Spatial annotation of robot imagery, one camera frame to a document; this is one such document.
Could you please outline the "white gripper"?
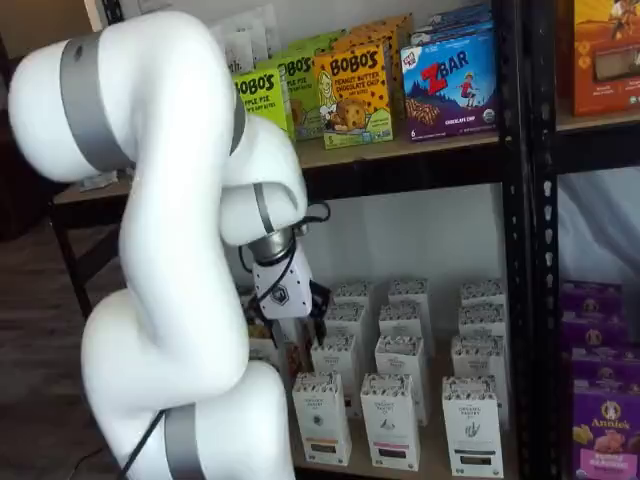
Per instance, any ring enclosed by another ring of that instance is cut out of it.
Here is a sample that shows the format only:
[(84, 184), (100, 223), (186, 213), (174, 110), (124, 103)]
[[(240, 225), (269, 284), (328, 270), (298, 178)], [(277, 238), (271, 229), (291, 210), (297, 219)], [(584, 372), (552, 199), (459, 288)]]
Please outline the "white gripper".
[(259, 298), (282, 272), (285, 272), (284, 278), (259, 305), (254, 298), (249, 300), (249, 337), (269, 339), (275, 344), (273, 322), (269, 319), (303, 318), (310, 314), (318, 344), (323, 345), (327, 333), (324, 318), (330, 304), (331, 290), (312, 280), (311, 269), (301, 247), (296, 248), (292, 261), (286, 255), (271, 266), (253, 263), (256, 297)]

